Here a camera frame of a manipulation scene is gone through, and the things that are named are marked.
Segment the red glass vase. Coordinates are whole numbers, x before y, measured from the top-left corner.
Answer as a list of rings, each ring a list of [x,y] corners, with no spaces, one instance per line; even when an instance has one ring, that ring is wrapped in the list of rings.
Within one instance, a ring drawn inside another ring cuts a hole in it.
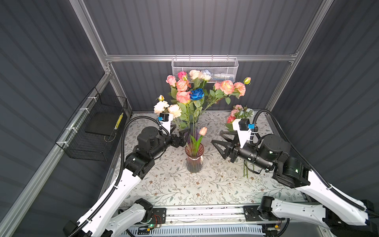
[[[198,151],[196,155],[194,156],[193,156],[192,148],[193,146],[188,146],[188,145],[185,147],[185,152],[187,155],[187,159],[186,159],[187,170],[191,173],[198,173],[203,168],[204,146],[200,144]]]

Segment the cream peony spray stem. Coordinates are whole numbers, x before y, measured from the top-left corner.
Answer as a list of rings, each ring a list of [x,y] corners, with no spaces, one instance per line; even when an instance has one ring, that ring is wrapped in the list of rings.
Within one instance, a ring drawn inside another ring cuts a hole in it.
[[[170,105],[164,98],[163,95],[158,97],[158,102],[154,105],[154,113],[159,116],[160,113],[170,113],[173,115],[173,122],[178,124],[179,116],[181,115],[181,110],[177,104]]]

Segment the blue rose stem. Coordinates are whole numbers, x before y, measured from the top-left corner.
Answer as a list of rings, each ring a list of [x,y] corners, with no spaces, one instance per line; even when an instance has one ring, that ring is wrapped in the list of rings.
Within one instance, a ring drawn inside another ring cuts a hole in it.
[[[194,128],[203,109],[205,94],[203,89],[199,88],[190,92],[190,104],[188,107],[189,126]]]

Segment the peach spray rose branch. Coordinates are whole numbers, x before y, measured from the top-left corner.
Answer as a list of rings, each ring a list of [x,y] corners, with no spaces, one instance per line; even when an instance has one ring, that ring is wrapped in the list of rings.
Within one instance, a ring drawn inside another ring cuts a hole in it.
[[[243,97],[246,94],[246,86],[251,83],[252,79],[246,77],[243,82],[233,83],[230,80],[223,81],[221,83],[215,83],[211,89],[203,89],[205,96],[205,107],[202,108],[200,115],[210,109],[218,102],[225,100],[226,104],[231,103],[231,97],[237,99]]]

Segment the pink cream spray rose stem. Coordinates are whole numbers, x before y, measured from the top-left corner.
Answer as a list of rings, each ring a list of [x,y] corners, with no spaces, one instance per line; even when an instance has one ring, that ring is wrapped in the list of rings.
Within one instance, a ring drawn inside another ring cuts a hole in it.
[[[179,91],[189,91],[190,92],[191,85],[190,85],[189,80],[182,81],[182,80],[176,79],[176,77],[173,75],[169,75],[166,78],[166,83],[168,83],[170,85],[170,89],[171,89],[170,96],[172,98],[171,99],[172,105],[177,104],[176,95]]]

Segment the hot pink rose stem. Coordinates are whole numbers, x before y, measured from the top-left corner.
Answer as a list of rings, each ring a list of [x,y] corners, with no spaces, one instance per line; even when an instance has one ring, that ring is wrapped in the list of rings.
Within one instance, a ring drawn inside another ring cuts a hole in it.
[[[178,73],[179,80],[187,81],[188,80],[188,74],[184,71],[181,71]]]

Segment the white rose stem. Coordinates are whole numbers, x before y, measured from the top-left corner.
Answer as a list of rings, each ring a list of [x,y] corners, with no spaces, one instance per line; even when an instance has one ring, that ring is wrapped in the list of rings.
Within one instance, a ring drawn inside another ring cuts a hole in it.
[[[201,79],[208,82],[212,79],[212,74],[208,70],[201,71]]]

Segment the blue purple glass vase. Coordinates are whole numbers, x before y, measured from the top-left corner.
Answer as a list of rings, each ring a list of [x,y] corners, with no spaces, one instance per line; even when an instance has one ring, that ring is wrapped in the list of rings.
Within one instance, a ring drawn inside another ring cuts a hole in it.
[[[192,137],[197,141],[200,138],[199,129],[197,128],[198,119],[192,121],[183,120],[183,129],[185,130],[185,139],[188,144],[192,143]]]

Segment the small pink tulip stem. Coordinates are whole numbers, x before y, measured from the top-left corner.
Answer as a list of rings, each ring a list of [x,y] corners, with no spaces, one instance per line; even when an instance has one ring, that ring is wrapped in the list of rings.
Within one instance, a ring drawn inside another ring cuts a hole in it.
[[[206,133],[207,133],[207,127],[203,127],[199,131],[198,135],[195,134],[194,136],[192,136],[192,135],[190,136],[190,138],[191,138],[191,144],[190,144],[191,155],[193,157],[198,156],[201,141],[202,141],[203,137],[206,135]]]

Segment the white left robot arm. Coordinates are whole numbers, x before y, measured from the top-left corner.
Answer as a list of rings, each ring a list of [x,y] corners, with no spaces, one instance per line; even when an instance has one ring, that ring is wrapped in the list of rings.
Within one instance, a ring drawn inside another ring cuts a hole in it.
[[[155,165],[155,158],[166,148],[186,145],[189,129],[161,136],[156,127],[146,127],[138,135],[138,144],[126,156],[117,179],[77,222],[69,221],[63,228],[66,237],[118,237],[139,222],[148,222],[153,215],[153,205],[140,198],[116,215],[115,212],[128,194],[143,180]]]

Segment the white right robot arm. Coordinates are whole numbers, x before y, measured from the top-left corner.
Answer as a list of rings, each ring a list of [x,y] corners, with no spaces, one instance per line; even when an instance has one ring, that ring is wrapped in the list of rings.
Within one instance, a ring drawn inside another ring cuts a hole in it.
[[[272,172],[278,183],[302,192],[317,204],[299,204],[263,196],[256,213],[263,219],[297,219],[329,230],[336,237],[377,237],[378,227],[371,222],[369,202],[356,200],[322,180],[310,165],[290,156],[291,146],[283,138],[269,134],[257,144],[242,141],[237,132],[222,131],[222,141],[212,145],[223,159],[241,158],[262,170]]]

